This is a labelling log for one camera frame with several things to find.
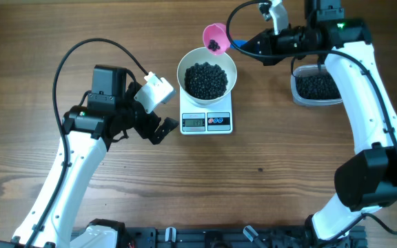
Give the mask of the white digital kitchen scale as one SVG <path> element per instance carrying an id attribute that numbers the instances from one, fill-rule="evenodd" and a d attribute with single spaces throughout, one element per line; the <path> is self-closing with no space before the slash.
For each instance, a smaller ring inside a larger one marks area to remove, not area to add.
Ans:
<path id="1" fill-rule="evenodd" d="M 180 91 L 180 131 L 183 135 L 231 134 L 233 131 L 232 95 L 209 105 L 194 102 Z"/>

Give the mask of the pink scoop blue handle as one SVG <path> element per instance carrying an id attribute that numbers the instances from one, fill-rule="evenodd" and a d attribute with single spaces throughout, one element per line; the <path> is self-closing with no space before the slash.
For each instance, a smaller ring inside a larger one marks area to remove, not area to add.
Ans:
<path id="1" fill-rule="evenodd" d="M 203 44 L 207 48 L 210 39 L 214 39 L 221 47 L 220 50 L 212 52 L 207 48 L 207 50 L 213 55 L 221 55 L 227 52 L 229 49 L 235 49 L 235 47 L 230 43 L 227 33 L 226 25 L 223 23 L 213 23 L 208 25 L 203 31 Z"/>

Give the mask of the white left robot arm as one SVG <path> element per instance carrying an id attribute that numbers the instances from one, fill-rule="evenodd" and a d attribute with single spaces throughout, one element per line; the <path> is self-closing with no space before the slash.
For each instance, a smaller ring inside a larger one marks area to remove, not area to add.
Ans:
<path id="1" fill-rule="evenodd" d="M 11 240 L 0 240 L 0 247 L 134 246 L 122 222 L 95 219 L 76 238 L 72 229 L 91 177 L 112 143 L 134 129 L 157 145 L 179 124 L 154 113 L 176 90 L 153 72 L 144 79 L 140 85 L 126 68 L 95 66 L 92 89 L 64 114 L 56 158 L 30 213 Z"/>

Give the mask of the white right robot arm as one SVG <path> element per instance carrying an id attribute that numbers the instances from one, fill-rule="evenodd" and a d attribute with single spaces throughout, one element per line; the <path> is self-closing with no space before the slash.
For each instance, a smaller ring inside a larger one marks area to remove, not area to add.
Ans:
<path id="1" fill-rule="evenodd" d="M 334 244 L 397 201 L 397 115 L 378 73 L 371 33 L 364 20 L 345 18 L 338 1 L 306 1 L 307 23 L 297 27 L 280 1 L 259 1 L 258 9 L 274 26 L 239 51 L 264 65 L 317 55 L 348 115 L 355 154 L 336 170 L 334 196 L 309 218 L 315 245 Z"/>

